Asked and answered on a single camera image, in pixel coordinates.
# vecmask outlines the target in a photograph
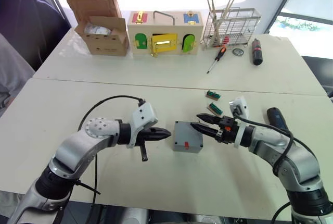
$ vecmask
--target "green door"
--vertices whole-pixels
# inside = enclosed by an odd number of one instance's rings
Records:
[[[183,52],[189,52],[193,49],[195,37],[192,34],[187,34],[183,39]]]
[[[136,48],[147,49],[147,38],[146,35],[138,33],[135,35]]]

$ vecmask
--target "screwdriver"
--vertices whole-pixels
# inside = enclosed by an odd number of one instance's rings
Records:
[[[217,56],[215,57],[215,61],[213,62],[212,66],[210,66],[209,70],[207,71],[207,73],[209,73],[212,68],[214,67],[214,65],[221,59],[221,57],[224,55],[224,53],[226,52],[226,47],[223,44],[222,48],[220,49],[219,53],[217,54]]]

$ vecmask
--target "round metal disc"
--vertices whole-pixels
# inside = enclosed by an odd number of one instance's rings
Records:
[[[235,56],[242,56],[244,54],[244,51],[241,48],[235,48],[233,49],[233,54]]]

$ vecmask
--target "metal handle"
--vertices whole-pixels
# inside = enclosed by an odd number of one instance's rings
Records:
[[[164,12],[160,12],[160,11],[157,11],[155,10],[152,14],[152,17],[155,19],[155,13],[159,13],[159,14],[162,14],[162,15],[165,15],[167,17],[171,17],[172,18],[172,22],[173,22],[173,25],[175,25],[175,18],[172,16],[172,15],[169,15],[167,13],[164,13]]]

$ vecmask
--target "gray fabric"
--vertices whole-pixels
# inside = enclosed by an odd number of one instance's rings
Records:
[[[0,105],[16,97],[34,73],[31,66],[0,34]],[[0,116],[5,110],[0,106]]]

